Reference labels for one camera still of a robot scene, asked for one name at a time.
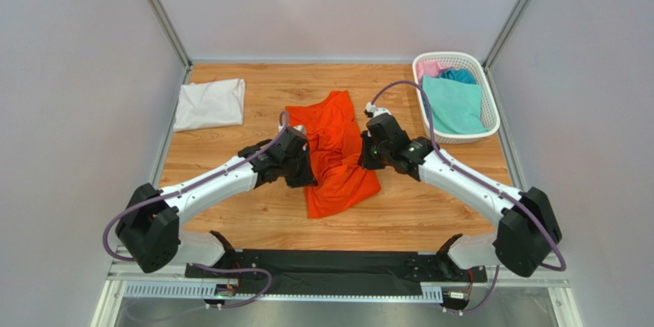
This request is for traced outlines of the orange t-shirt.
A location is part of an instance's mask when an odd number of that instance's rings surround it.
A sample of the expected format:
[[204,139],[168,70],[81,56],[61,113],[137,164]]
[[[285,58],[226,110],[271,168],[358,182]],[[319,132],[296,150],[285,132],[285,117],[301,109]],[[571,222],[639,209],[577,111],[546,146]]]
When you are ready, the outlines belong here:
[[332,91],[309,106],[287,106],[291,125],[306,129],[311,169],[317,184],[304,190],[307,217],[319,219],[346,211],[381,191],[376,173],[358,160],[361,129],[347,91]]

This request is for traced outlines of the white t-shirt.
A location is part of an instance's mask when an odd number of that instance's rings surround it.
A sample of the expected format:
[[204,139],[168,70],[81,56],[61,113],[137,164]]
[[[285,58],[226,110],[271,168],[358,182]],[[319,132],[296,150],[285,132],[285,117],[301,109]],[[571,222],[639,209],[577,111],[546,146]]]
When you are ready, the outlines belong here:
[[242,125],[245,91],[246,82],[242,78],[182,85],[173,131]]

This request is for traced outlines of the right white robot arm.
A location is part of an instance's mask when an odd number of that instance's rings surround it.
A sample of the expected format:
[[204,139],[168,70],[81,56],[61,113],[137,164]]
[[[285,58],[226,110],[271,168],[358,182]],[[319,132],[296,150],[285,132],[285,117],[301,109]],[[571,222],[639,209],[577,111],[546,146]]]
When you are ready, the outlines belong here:
[[441,248],[459,269],[504,266],[528,278],[545,259],[560,255],[562,233],[549,198],[536,187],[504,185],[453,158],[426,137],[409,138],[384,108],[368,112],[359,164],[366,170],[391,167],[396,173],[449,193],[477,211],[494,228],[476,236],[454,235]]

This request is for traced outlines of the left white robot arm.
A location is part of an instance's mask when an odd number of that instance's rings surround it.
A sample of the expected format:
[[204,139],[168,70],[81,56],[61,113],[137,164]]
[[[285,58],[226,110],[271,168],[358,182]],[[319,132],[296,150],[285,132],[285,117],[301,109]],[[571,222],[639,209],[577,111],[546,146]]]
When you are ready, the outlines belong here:
[[225,242],[216,235],[185,232],[183,226],[230,197],[278,179],[290,188],[317,183],[302,125],[281,127],[272,140],[246,147],[186,182],[161,189],[149,183],[138,187],[109,227],[128,251],[126,259],[144,273],[176,263],[212,266],[225,254]]

